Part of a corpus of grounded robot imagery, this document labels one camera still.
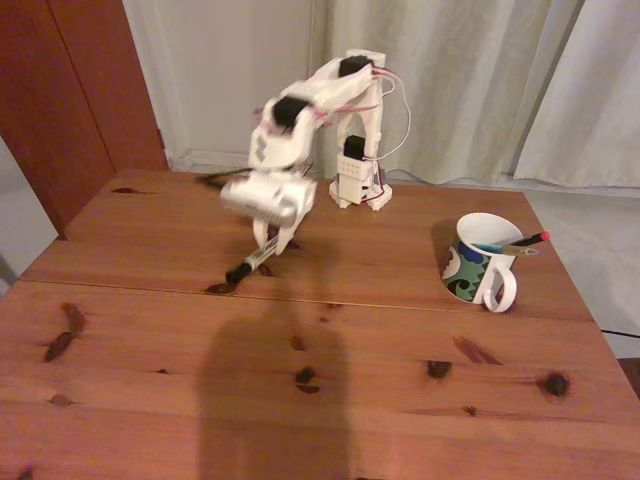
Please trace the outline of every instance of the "robotic arm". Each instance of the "robotic arm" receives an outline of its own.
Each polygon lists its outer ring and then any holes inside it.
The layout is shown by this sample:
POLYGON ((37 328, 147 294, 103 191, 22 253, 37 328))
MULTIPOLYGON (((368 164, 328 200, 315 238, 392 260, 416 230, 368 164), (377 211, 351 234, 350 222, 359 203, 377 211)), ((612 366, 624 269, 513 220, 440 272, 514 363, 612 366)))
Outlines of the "robotic arm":
POLYGON ((229 182, 221 199, 229 209, 253 217, 253 233, 260 248, 267 244, 269 225, 279 227, 275 253, 287 246, 304 216, 311 210, 316 182, 304 177, 315 130, 331 114, 346 113, 338 124, 338 176, 331 197, 341 208, 367 202, 379 210, 391 199, 376 160, 382 121, 382 79, 385 55, 349 50, 311 78, 284 89, 265 105, 251 135, 247 179, 229 182), (365 138, 348 136, 359 115, 365 138))

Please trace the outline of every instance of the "white wall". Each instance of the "white wall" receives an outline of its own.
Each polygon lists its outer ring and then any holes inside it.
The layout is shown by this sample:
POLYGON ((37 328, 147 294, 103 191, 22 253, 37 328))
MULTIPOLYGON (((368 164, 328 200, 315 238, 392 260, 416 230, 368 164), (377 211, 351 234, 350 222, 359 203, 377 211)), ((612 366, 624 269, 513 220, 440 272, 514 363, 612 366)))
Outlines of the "white wall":
POLYGON ((0 295, 57 232, 0 138, 0 295))
POLYGON ((247 162, 252 112, 309 74, 322 0, 125 0, 174 169, 247 162))

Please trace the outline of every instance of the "white curtain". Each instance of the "white curtain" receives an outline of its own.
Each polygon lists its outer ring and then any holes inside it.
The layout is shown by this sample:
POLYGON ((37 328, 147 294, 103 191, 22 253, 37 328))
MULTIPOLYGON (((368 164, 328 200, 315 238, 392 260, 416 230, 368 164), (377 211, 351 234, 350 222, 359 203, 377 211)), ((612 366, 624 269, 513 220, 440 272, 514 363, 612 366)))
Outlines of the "white curtain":
MULTIPOLYGON (((411 135, 383 168, 402 169, 431 183, 500 174, 512 160, 509 140, 550 4, 332 0, 326 57, 343 56, 349 48, 384 52, 387 66, 407 86, 411 135)), ((405 129, 400 96, 387 99, 381 154, 401 140, 405 129)), ((323 143, 326 176, 335 172, 332 134, 323 143)))
POLYGON ((586 0, 516 178, 640 187, 640 1, 586 0))

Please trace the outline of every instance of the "white mug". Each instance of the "white mug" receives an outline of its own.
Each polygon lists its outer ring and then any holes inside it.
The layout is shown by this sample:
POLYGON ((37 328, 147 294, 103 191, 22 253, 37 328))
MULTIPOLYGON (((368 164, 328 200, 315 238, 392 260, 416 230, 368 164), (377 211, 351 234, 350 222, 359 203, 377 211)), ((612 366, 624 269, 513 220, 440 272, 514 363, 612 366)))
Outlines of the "white mug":
POLYGON ((456 234, 442 273, 445 286, 462 301, 484 303, 492 312, 504 312, 516 298, 516 277, 511 272, 516 257, 488 253, 473 244, 506 245, 523 238, 522 232, 497 215, 470 213, 458 220, 456 234))

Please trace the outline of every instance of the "wooden table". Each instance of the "wooden table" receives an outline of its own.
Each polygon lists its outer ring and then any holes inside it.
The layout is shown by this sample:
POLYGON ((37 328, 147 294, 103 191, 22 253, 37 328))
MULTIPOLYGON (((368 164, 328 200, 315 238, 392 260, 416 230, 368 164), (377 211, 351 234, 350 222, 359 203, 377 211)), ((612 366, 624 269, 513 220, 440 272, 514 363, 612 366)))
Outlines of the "wooden table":
POLYGON ((193 179, 120 174, 0 302, 0 478, 638 478, 640 404, 550 244, 506 314, 440 282, 461 215, 541 229, 522 194, 320 185, 225 297, 250 223, 193 179))

